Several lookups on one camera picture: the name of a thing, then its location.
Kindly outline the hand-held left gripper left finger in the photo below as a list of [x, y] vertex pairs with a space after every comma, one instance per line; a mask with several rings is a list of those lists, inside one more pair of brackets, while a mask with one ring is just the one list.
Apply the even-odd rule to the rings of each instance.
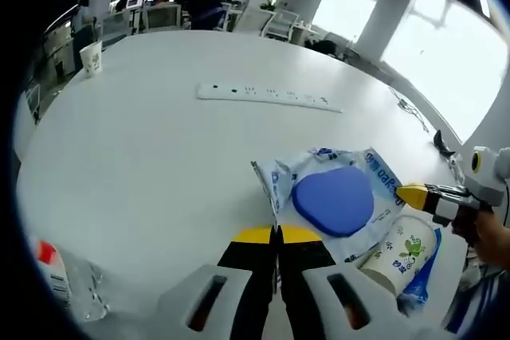
[[273, 296], [275, 230], [244, 229], [217, 264], [205, 264], [162, 294], [159, 339], [260, 339]]

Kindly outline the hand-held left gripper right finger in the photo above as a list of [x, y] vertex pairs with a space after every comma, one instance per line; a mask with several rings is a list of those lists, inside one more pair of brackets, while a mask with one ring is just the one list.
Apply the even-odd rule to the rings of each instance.
[[277, 230], [281, 295], [295, 339], [384, 339], [382, 289], [335, 262], [320, 236], [295, 225]]

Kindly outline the person's right hand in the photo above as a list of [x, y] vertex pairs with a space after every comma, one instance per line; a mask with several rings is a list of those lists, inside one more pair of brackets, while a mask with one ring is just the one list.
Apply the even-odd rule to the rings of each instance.
[[509, 271], [509, 228], [490, 207], [475, 210], [460, 206], [452, 230], [474, 248], [481, 261]]

